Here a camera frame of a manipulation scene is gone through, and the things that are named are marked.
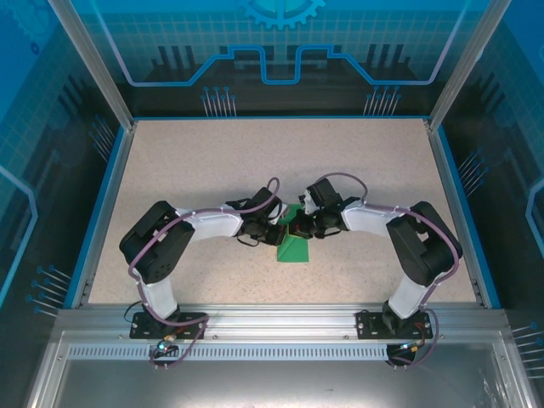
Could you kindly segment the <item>green paper sheet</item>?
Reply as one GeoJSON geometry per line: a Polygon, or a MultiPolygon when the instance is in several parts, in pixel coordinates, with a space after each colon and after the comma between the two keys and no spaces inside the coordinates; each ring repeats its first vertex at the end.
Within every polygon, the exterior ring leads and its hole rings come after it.
{"type": "Polygon", "coordinates": [[[309,244],[304,238],[293,235],[289,230],[289,223],[301,209],[300,204],[289,204],[286,215],[279,221],[285,227],[285,235],[282,243],[276,249],[276,260],[279,263],[296,264],[309,261],[309,244]]]}

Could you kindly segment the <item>steel sheet tray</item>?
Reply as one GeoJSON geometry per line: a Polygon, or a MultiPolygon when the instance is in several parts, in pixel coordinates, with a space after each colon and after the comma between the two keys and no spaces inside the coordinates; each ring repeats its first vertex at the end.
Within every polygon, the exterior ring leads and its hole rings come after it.
{"type": "Polygon", "coordinates": [[[544,408],[512,343],[441,342],[411,366],[385,361],[69,360],[48,346],[24,408],[544,408]]]}

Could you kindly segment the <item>right connector with green light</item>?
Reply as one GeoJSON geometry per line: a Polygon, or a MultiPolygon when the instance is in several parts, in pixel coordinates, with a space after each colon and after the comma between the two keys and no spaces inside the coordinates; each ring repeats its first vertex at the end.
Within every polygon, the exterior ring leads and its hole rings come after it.
{"type": "Polygon", "coordinates": [[[395,353],[415,353],[425,345],[424,339],[414,340],[412,342],[401,344],[394,352],[395,353]]]}

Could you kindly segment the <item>connector with green light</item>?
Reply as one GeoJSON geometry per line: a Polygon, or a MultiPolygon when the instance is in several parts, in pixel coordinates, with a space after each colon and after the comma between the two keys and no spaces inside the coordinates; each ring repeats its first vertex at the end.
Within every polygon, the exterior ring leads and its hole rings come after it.
{"type": "Polygon", "coordinates": [[[178,349],[178,347],[174,344],[176,340],[175,335],[167,335],[162,340],[158,342],[156,345],[155,353],[156,355],[166,355],[170,353],[171,351],[175,351],[178,349]]]}
{"type": "Polygon", "coordinates": [[[395,353],[415,353],[425,345],[424,339],[414,340],[412,342],[401,344],[394,352],[395,353]]]}

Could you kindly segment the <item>left connector with green light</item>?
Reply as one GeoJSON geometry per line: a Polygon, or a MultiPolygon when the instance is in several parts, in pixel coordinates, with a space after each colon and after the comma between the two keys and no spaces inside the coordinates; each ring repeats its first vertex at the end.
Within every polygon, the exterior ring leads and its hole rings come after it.
{"type": "Polygon", "coordinates": [[[158,342],[156,345],[155,353],[156,355],[166,355],[170,353],[171,351],[175,351],[178,349],[178,347],[174,344],[176,340],[175,335],[167,335],[162,340],[158,342]]]}

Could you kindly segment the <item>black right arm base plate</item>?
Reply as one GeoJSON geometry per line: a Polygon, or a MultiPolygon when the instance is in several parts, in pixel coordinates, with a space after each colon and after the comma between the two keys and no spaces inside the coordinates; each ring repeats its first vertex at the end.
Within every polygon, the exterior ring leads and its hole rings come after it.
{"type": "Polygon", "coordinates": [[[413,340],[434,337],[427,313],[416,312],[408,319],[402,320],[395,314],[363,309],[354,317],[359,340],[413,340]]]}

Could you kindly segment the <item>aluminium right table rail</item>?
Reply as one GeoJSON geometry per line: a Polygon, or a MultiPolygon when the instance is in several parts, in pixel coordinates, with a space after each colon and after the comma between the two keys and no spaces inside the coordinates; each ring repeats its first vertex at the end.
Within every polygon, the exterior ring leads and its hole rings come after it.
{"type": "Polygon", "coordinates": [[[427,123],[428,140],[436,162],[441,184],[445,192],[450,215],[463,250],[463,264],[473,289],[476,303],[492,309],[494,298],[489,293],[489,267],[481,240],[468,206],[468,199],[462,188],[461,178],[453,160],[450,145],[441,127],[432,129],[427,123]]]}

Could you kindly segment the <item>aluminium table rail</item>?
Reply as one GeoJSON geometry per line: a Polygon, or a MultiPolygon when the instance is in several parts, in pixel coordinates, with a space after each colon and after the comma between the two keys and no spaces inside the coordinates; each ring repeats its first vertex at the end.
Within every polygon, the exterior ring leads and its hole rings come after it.
{"type": "Polygon", "coordinates": [[[468,199],[462,188],[461,178],[453,160],[450,145],[441,127],[432,129],[427,123],[428,140],[436,162],[441,184],[445,192],[450,215],[463,250],[463,264],[473,289],[476,303],[492,309],[494,298],[489,293],[489,267],[481,240],[468,206],[468,199]]]}
{"type": "Polygon", "coordinates": [[[135,130],[136,127],[131,130],[121,127],[116,136],[71,277],[71,283],[65,295],[64,309],[77,309],[82,303],[85,303],[86,288],[88,282],[94,279],[99,265],[135,130]]]}

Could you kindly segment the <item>aluminium left table rail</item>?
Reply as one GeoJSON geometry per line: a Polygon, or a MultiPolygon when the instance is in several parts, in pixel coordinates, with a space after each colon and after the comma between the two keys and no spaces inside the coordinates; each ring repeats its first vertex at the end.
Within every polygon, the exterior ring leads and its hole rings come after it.
{"type": "Polygon", "coordinates": [[[136,127],[131,130],[121,127],[116,136],[71,277],[71,283],[65,295],[64,309],[77,309],[82,303],[85,303],[86,288],[88,282],[94,279],[99,265],[135,130],[136,127]]]}

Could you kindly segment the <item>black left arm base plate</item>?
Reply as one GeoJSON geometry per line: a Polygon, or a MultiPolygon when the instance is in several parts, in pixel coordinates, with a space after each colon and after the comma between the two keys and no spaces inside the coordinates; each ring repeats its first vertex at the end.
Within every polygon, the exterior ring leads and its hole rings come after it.
{"type": "Polygon", "coordinates": [[[203,322],[188,325],[190,320],[197,320],[207,317],[204,313],[183,313],[175,312],[169,320],[176,323],[184,323],[183,326],[169,326],[155,320],[147,311],[138,312],[133,315],[132,328],[129,337],[131,339],[163,339],[167,336],[175,336],[176,339],[189,340],[194,339],[201,329],[203,322]]]}

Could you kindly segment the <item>aluminium right frame post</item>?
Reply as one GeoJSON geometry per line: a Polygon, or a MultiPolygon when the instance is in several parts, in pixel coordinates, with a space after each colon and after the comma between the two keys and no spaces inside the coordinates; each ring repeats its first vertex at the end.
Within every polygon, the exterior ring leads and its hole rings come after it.
{"type": "Polygon", "coordinates": [[[511,1],[490,0],[428,118],[427,128],[430,133],[438,132],[439,126],[485,51],[511,1]]]}

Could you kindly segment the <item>aluminium frame post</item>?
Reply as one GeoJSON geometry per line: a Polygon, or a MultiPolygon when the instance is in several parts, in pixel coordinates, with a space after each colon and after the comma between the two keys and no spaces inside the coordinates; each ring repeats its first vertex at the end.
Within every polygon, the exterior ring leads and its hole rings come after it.
{"type": "Polygon", "coordinates": [[[133,131],[133,116],[71,0],[48,0],[48,4],[56,14],[120,125],[128,132],[133,131]]]}
{"type": "Polygon", "coordinates": [[[439,126],[485,51],[511,1],[490,0],[428,118],[427,128],[430,133],[438,132],[439,126]]]}

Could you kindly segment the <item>aluminium left frame post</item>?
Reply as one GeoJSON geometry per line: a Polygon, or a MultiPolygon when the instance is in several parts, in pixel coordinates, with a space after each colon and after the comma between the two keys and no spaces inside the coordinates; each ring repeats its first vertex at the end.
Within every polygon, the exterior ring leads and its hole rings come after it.
{"type": "Polygon", "coordinates": [[[128,132],[133,131],[133,116],[71,0],[48,0],[48,4],[56,14],[120,125],[128,132]]]}

